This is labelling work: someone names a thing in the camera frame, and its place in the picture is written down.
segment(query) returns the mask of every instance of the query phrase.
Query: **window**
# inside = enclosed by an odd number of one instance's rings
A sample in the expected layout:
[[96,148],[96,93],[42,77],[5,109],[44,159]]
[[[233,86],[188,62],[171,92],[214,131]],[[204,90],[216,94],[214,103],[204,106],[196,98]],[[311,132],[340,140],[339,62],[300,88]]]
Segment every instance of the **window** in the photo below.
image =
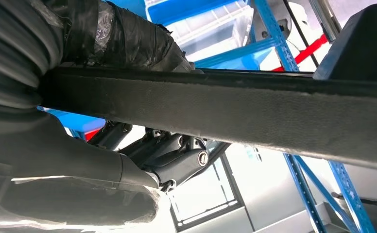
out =
[[172,215],[178,231],[183,231],[243,206],[224,150],[209,143],[210,157],[221,154],[203,173],[169,193]]

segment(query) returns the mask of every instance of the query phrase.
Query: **blue shelving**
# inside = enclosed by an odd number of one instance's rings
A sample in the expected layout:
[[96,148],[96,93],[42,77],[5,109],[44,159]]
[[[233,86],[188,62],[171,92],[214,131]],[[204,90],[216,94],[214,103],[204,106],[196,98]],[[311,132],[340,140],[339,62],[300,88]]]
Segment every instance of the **blue shelving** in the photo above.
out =
[[[280,59],[282,66],[285,71],[298,71],[298,66],[294,60],[290,49],[286,44],[286,40],[283,37],[283,34],[277,24],[277,21],[271,12],[269,5],[266,0],[257,0],[255,1],[256,7],[260,13],[260,16],[268,30],[268,33],[273,40],[273,43],[276,44],[277,55]],[[301,166],[305,170],[306,174],[312,179],[316,187],[322,192],[324,197],[329,201],[332,208],[340,215],[343,222],[347,228],[352,233],[375,233],[375,229],[370,221],[369,216],[367,215],[364,206],[357,195],[356,190],[347,174],[344,165],[337,162],[329,162],[330,167],[333,171],[333,174],[336,178],[336,181],[340,187],[342,195],[346,200],[347,206],[350,210],[350,213],[355,221],[353,223],[350,217],[346,212],[339,206],[339,204],[334,200],[334,198],[327,192],[326,188],[320,183],[316,178],[314,173],[310,170],[307,164],[303,161],[300,156],[293,156],[290,154],[284,153],[284,157],[289,166],[289,170],[293,177],[296,187],[300,193],[300,196],[306,206],[306,210],[311,218],[311,222],[314,230],[317,233],[325,233],[325,227],[323,226],[319,214],[315,208],[314,198],[311,195],[311,192],[308,188],[306,179],[304,179]]]
[[320,180],[314,175],[314,173],[311,171],[309,166],[307,166],[306,162],[298,156],[295,155],[294,159],[298,162],[300,167],[304,170],[304,172],[307,174],[307,176],[313,181],[316,188],[322,193],[324,198],[329,202],[330,206],[333,208],[333,210],[340,216],[343,223],[346,225],[346,227],[349,229],[351,233],[358,233],[359,230],[357,229],[356,225],[353,223],[349,215],[340,207],[340,205],[337,203],[337,201],[332,197],[332,195],[327,191],[327,189],[322,185]]
[[308,215],[310,216],[311,224],[316,233],[326,233],[326,228],[323,225],[322,219],[316,209],[316,203],[314,201],[313,195],[308,188],[308,184],[304,178],[303,172],[297,163],[295,157],[290,154],[284,153],[284,158],[286,159],[287,165],[291,176],[293,177],[294,183],[296,184],[297,190],[299,191],[300,197],[306,207]]
[[357,195],[346,168],[343,164],[337,162],[330,161],[329,164],[357,228],[361,233],[375,233],[375,228]]

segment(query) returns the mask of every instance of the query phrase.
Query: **bolt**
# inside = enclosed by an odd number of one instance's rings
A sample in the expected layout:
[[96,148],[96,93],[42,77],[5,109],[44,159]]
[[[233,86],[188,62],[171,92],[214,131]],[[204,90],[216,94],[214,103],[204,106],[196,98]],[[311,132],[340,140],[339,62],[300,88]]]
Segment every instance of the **bolt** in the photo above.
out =
[[206,166],[208,163],[208,154],[205,151],[202,151],[199,153],[199,156],[197,157],[197,162],[200,166]]
[[183,145],[183,136],[180,136],[180,137],[178,138],[178,145],[179,145],[179,146]]
[[124,124],[123,125],[123,132],[124,133],[128,133],[131,131],[131,129],[133,128],[133,125],[130,125],[130,124]]

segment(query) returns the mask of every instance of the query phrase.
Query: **window frame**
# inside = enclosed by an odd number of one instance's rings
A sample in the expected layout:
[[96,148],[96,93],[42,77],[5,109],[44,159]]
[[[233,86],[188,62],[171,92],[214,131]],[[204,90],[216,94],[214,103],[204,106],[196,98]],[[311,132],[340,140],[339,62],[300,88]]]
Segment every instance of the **window frame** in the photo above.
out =
[[210,166],[213,166],[214,169],[215,169],[216,175],[220,179],[220,177],[219,177],[219,175],[218,175],[218,173],[216,171],[216,167],[214,166],[214,163],[218,160],[218,158],[220,158],[221,162],[222,162],[223,169],[224,169],[224,173],[225,173],[225,175],[227,177],[228,183],[230,185],[230,189],[231,189],[231,191],[233,193],[234,200],[231,200],[231,201],[228,201],[226,203],[223,203],[223,204],[220,204],[218,206],[215,206],[212,209],[206,210],[206,211],[204,211],[202,213],[199,213],[199,214],[197,214],[195,216],[191,216],[190,218],[202,215],[202,214],[204,214],[204,213],[206,213],[206,212],[208,212],[210,210],[214,210],[214,209],[219,208],[219,207],[221,207],[223,205],[229,204],[229,203],[231,203],[233,201],[237,201],[237,203],[233,204],[233,205],[229,205],[228,207],[226,207],[226,208],[224,208],[222,210],[219,210],[219,211],[216,211],[215,213],[212,213],[212,214],[209,214],[207,216],[201,217],[201,218],[199,218],[197,220],[194,220],[194,221],[192,221],[190,223],[183,224],[182,226],[179,226],[178,224],[182,223],[186,219],[178,221],[176,213],[174,211],[174,208],[173,208],[173,206],[171,206],[170,212],[171,212],[171,216],[172,216],[172,219],[173,219],[173,222],[174,222],[174,226],[175,226],[177,232],[185,231],[185,230],[187,230],[189,228],[195,227],[197,225],[200,225],[202,223],[210,221],[210,220],[212,220],[214,218],[217,218],[219,216],[222,216],[222,215],[225,215],[227,213],[230,213],[230,212],[232,212],[234,210],[237,210],[237,209],[239,209],[241,207],[245,207],[243,198],[242,198],[241,193],[239,191],[239,187],[237,186],[236,180],[235,180],[235,178],[233,176],[233,171],[231,170],[230,164],[229,164],[228,159],[227,159],[226,154],[225,154],[226,149],[230,145],[231,144],[229,144],[229,143],[220,143],[218,146],[216,146],[215,149],[209,155],[210,156],[210,163],[209,163],[209,165],[207,167],[205,167],[202,171],[208,169]]

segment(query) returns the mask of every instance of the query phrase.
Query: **black beam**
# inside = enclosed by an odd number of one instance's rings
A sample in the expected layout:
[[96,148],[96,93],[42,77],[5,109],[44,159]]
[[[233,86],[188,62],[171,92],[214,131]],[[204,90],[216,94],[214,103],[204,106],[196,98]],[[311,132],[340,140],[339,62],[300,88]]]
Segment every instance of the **black beam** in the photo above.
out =
[[45,107],[377,168],[377,83],[59,68]]

